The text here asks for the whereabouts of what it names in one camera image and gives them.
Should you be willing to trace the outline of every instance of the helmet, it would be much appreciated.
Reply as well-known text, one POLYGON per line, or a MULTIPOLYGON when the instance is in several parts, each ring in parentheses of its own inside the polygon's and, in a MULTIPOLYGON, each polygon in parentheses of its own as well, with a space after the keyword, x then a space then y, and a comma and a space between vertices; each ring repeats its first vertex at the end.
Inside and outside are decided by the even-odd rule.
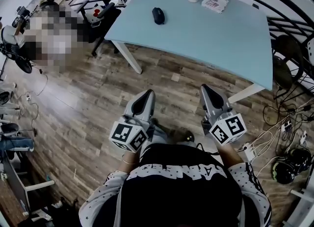
POLYGON ((307 170, 311 163, 311 153, 307 149, 292 149, 274 163, 273 179, 281 184, 291 183, 299 173, 307 170))

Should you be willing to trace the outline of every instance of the wooden floor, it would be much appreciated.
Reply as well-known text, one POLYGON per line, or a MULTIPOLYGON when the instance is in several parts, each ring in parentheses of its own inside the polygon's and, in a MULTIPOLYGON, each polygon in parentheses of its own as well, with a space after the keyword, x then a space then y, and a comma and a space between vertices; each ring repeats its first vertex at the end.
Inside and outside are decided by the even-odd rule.
MULTIPOLYGON (((15 97, 19 99, 14 100, 25 109, 17 121, 23 129, 31 128, 37 107, 28 104, 25 96, 19 96, 26 91, 35 92, 31 93, 31 102, 39 106, 39 115, 33 121, 38 135, 34 138, 35 151, 28 156, 43 177, 48 175, 55 180, 53 192, 56 198, 64 196, 70 201, 77 198, 82 204, 97 186, 103 184, 108 173, 117 169, 123 152, 109 142, 108 135, 113 122, 135 94, 153 89, 157 97, 155 117, 162 125, 172 129, 185 128, 202 135, 201 84, 218 87, 227 96, 250 85, 232 74, 183 57, 142 47, 129 48, 143 68, 141 75, 135 73, 120 54, 115 55, 112 47, 104 44, 97 58, 85 57, 75 70, 47 72, 49 81, 39 96, 35 93, 45 86, 46 77, 37 69, 28 75, 12 61, 5 67, 3 77, 17 83, 15 97)), ((308 100, 309 96, 303 95, 294 103, 300 106, 308 100)), ((248 129, 236 147, 252 141, 262 130, 269 128, 262 117, 265 105, 275 106, 270 91, 262 91, 233 105, 242 114, 248 129)), ((269 123, 276 121, 275 112, 266 111, 266 114, 269 123)), ((313 124, 304 124, 301 128, 307 130, 310 136, 308 147, 313 151, 313 124)), ((275 156, 275 143, 253 162, 256 173, 275 156)), ((271 165, 267 166, 259 180, 271 201, 272 224, 277 226, 287 218, 292 202, 297 199, 289 194, 290 190, 300 190, 308 173, 302 173, 292 184, 284 186, 271 178, 270 169, 271 165)))

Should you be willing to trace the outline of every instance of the sleeve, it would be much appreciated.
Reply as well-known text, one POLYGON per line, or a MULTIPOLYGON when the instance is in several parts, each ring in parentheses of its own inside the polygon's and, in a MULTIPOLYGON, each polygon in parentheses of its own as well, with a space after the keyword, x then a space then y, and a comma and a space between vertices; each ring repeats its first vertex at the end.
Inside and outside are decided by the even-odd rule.
POLYGON ((239 226, 270 225, 271 206, 260 182, 253 173, 250 163, 239 163, 228 171, 239 185, 243 194, 243 203, 239 215, 239 226))
POLYGON ((92 227, 102 206, 113 196, 119 194, 128 173, 115 171, 98 187, 79 209, 79 220, 82 227, 92 227))

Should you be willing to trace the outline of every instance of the black mouse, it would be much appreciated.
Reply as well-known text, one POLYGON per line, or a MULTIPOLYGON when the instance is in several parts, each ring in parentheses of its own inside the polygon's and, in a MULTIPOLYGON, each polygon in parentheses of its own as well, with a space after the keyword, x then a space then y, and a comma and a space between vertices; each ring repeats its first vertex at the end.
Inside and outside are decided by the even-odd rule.
POLYGON ((158 25, 163 25, 165 23, 165 15, 160 8, 153 8, 153 16, 155 23, 158 25))

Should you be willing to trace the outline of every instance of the office chair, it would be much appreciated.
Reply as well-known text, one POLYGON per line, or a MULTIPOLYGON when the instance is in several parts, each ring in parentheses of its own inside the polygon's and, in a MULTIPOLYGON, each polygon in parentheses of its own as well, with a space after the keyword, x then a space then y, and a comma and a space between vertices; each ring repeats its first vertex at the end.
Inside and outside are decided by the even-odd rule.
MULTIPOLYGON (((92 51, 92 55, 96 56, 96 50, 100 46, 100 44, 104 41, 105 35, 117 19, 117 17, 120 15, 121 10, 117 9, 114 6, 114 3, 108 4, 99 14, 94 14, 94 17, 96 17, 98 20, 96 22, 91 22, 86 17, 86 12, 84 7, 89 3, 89 1, 85 1, 78 9, 77 13, 81 12, 85 23, 89 27, 88 31, 88 43, 93 43, 96 41, 97 38, 99 38, 96 46, 94 47, 92 51)), ((114 46, 114 53, 118 53, 118 49, 114 46)))
POLYGON ((302 77, 304 71, 304 62, 300 46, 292 37, 288 35, 281 35, 272 40, 272 48, 273 79, 279 86, 279 91, 285 90, 284 93, 274 97, 275 100, 287 94, 292 85, 302 77), (280 53, 285 58, 281 59, 280 57, 275 56, 276 52, 280 53), (287 62, 289 60, 291 60, 299 67, 295 75, 292 75, 292 72, 287 65, 287 62))

